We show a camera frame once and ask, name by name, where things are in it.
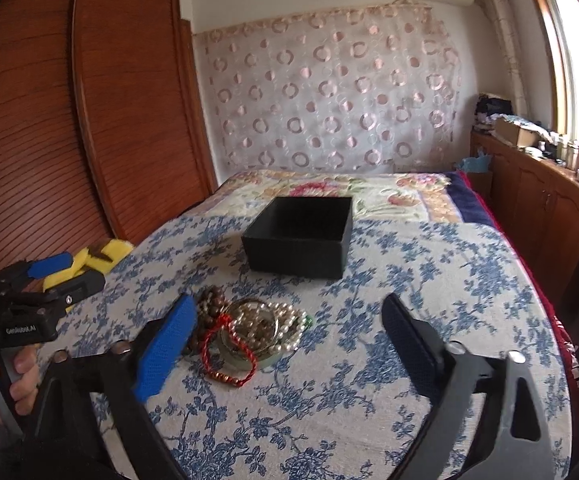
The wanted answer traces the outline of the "pale green jade bangle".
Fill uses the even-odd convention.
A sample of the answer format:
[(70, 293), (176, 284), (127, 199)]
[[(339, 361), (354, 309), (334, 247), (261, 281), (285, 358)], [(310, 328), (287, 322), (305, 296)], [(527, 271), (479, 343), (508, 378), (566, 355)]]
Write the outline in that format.
[(287, 304), (240, 307), (230, 314), (230, 328), (265, 368), (294, 351), (305, 331), (306, 316)]

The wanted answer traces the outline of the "black square jewelry box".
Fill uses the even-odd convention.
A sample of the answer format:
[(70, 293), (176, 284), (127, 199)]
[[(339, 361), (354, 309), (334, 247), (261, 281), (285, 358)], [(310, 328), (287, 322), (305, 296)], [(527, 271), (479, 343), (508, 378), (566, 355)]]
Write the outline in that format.
[(339, 280), (353, 226), (349, 196), (276, 197), (241, 236), (256, 272)]

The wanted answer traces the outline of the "yellow black cloth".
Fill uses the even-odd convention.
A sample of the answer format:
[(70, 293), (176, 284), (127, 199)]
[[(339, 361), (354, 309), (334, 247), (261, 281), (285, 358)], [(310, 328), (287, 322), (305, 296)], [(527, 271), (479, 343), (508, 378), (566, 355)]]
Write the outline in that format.
[(43, 279), (42, 290), (45, 292), (47, 289), (58, 286), (58, 284), (62, 284), (71, 278), (76, 278), (76, 276), (84, 274), (88, 270), (96, 270), (106, 275), (122, 259), (125, 259), (133, 249), (134, 246), (128, 240), (119, 240), (118, 238), (111, 238), (106, 242), (84, 247), (73, 255), (71, 266), (50, 274)]

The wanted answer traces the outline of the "blue floral bed cover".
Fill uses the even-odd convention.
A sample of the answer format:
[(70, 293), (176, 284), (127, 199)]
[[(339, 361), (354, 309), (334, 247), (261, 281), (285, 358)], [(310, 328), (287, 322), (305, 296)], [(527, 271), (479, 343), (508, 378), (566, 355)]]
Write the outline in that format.
[[(389, 294), (472, 352), (521, 352), (483, 327), (457, 330), (474, 304), (463, 280), (476, 236), (462, 223), (358, 220), (336, 282), (250, 271), (241, 243), (246, 227), (245, 218), (224, 216), (166, 223), (108, 274), (103, 292), (74, 307), (58, 339), (40, 352), (42, 362), (61, 349), (73, 356), (103, 352), (136, 336), (183, 292), (207, 286), (230, 299), (306, 311), (312, 324), (298, 349), (258, 370), (246, 386), (218, 384), (186, 356), (148, 401), (172, 454), (195, 478), (386, 478), (428, 411), (384, 333), (381, 306)], [(559, 446), (550, 437), (554, 477), (564, 478), (571, 441)]]

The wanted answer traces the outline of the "brown louvered wooden wardrobe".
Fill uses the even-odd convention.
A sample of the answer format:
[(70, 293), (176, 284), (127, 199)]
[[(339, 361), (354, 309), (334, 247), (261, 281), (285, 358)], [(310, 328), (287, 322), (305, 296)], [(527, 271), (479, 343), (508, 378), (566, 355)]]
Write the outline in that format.
[(180, 0), (0, 0), (0, 270), (216, 191)]

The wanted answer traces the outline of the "navy red blanket edge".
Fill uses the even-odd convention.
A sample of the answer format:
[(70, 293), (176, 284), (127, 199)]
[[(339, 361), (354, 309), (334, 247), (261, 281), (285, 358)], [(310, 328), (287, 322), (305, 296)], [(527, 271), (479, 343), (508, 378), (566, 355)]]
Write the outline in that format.
[(463, 290), (474, 301), (459, 316), (457, 330), (483, 327), (527, 356), (542, 394), (552, 439), (574, 441), (579, 430), (579, 385), (574, 346), (523, 258), (503, 234), (462, 172), (447, 174), (447, 193), (468, 232)]

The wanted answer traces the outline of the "wooden side cabinet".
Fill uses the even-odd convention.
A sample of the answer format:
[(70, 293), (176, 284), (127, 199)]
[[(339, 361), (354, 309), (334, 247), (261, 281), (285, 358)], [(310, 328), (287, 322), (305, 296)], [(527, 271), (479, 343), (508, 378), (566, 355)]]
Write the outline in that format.
[(494, 136), (471, 134), (471, 152), (491, 156), (487, 205), (554, 307), (579, 292), (579, 182)]

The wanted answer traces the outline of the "blue plastic bag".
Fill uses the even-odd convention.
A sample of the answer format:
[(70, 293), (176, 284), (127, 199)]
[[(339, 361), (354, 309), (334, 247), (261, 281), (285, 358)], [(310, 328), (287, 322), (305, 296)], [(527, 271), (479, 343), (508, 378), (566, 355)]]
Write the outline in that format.
[(483, 148), (479, 148), (475, 156), (468, 156), (454, 165), (455, 170), (465, 174), (485, 174), (489, 171), (492, 156)]

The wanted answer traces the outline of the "cardboard box on cabinet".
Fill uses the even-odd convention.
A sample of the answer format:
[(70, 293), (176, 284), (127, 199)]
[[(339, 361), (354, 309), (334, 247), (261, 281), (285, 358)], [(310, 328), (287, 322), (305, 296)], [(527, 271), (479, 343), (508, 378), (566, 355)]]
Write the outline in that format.
[(503, 117), (498, 117), (495, 121), (493, 135), (512, 148), (528, 148), (539, 142), (539, 132), (534, 126)]

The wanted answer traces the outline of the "pink circle sheer curtain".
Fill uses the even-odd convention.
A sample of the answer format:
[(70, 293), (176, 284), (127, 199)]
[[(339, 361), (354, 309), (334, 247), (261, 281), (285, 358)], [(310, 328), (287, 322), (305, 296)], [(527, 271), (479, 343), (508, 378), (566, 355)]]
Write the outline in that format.
[(229, 170), (438, 170), (461, 60), (427, 4), (291, 14), (195, 39), (208, 132)]

